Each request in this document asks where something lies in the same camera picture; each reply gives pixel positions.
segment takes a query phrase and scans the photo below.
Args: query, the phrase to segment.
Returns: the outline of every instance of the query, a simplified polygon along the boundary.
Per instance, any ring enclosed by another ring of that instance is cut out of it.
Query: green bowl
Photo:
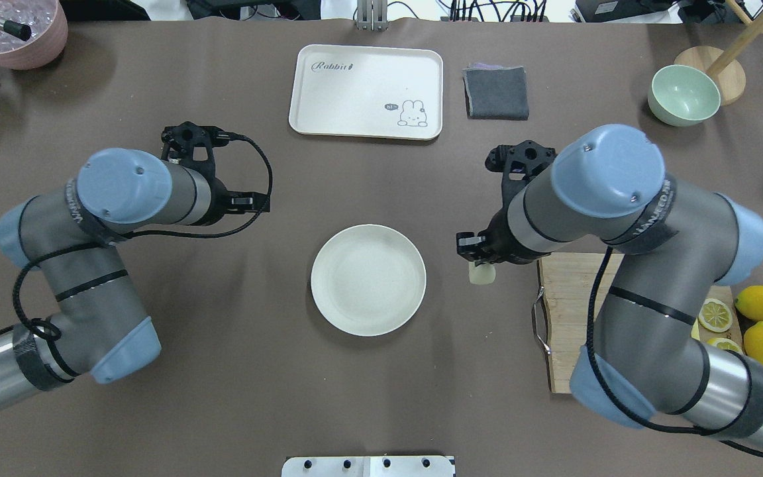
[[[720,109],[720,90],[706,73],[670,64],[655,73],[647,95],[649,109],[670,126],[693,126]]]

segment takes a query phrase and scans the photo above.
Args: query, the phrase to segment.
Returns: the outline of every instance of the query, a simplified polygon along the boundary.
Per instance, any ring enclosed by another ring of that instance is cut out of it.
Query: white tray
[[[443,60],[430,50],[308,45],[299,52],[290,126],[297,133],[436,138]]]

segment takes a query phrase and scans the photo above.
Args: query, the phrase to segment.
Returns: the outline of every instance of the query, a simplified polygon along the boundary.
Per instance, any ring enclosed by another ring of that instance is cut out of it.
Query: brown table surface
[[[744,97],[690,128],[645,105],[654,73],[688,46],[724,48],[737,26],[463,25],[350,21],[72,25],[63,58],[0,70],[0,215],[61,187],[93,152],[157,154],[164,126],[245,133],[272,158],[272,213],[216,241],[148,237],[119,247],[164,347],[109,386],[84,376],[0,412],[0,475],[255,475],[287,456],[442,453],[458,475],[763,475],[763,460],[699,437],[630,431],[551,396],[527,319],[536,266],[470,285],[458,231],[499,209],[496,144],[563,148],[593,127],[640,127],[681,178],[763,215],[763,37],[740,61]],[[310,43],[430,48],[444,61],[443,131],[432,142],[303,136],[288,126],[296,55]],[[529,121],[466,116],[470,62],[527,67]],[[229,187],[263,190],[248,146],[217,150]],[[225,219],[212,229],[233,227]],[[405,233],[427,292],[406,326],[345,335],[309,290],[316,252],[358,223]],[[586,238],[568,251],[600,251]],[[15,323],[17,270],[0,253],[0,328]],[[678,279],[678,271],[673,278]],[[763,284],[763,264],[734,287]],[[55,311],[42,278],[31,316]]]

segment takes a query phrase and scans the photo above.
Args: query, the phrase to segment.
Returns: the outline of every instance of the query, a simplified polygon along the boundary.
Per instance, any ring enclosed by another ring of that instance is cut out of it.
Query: blue rubber cap
[[[752,269],[763,262],[763,219],[761,215],[729,199],[726,195],[722,193],[717,195],[729,202],[735,212],[735,220],[738,221],[738,251],[735,253],[735,260],[729,271],[715,282],[720,286],[729,286],[750,277]]]
[[[550,167],[555,194],[588,217],[623,217],[644,209],[664,182],[658,147],[634,127],[597,127],[564,148]]]
[[[113,383],[151,363],[160,353],[152,318],[146,317],[96,363],[90,374],[98,384]]]
[[[0,250],[4,256],[8,257],[13,265],[18,268],[28,265],[28,257],[22,250],[22,242],[19,241],[19,223],[22,221],[22,213],[25,207],[34,198],[28,199],[20,205],[5,212],[0,218]]]
[[[78,173],[76,187],[79,199],[96,217],[110,223],[141,223],[170,200],[172,177],[154,155],[110,148],[91,155]]]
[[[594,354],[594,357],[599,366],[599,371],[605,378],[605,383],[608,384],[609,389],[614,392],[617,399],[633,413],[649,420],[655,414],[655,408],[649,400],[636,387],[632,386],[632,383],[624,378],[617,369],[614,369],[614,366],[602,359],[602,356]],[[587,359],[587,346],[582,346],[579,359],[576,361],[576,368],[573,369],[573,374],[570,376],[570,392],[573,393],[573,398],[581,402],[584,407],[618,423],[618,425],[633,429],[644,428],[618,409],[602,390],[596,375],[593,374],[590,360]]]

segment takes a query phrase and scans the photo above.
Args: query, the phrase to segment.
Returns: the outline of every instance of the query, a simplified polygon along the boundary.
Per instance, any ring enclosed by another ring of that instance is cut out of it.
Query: white metal plate
[[[436,138],[443,60],[430,50],[308,45],[299,52],[290,126],[297,133]]]
[[[454,475],[454,456],[289,458],[281,468],[281,477],[454,477]]]

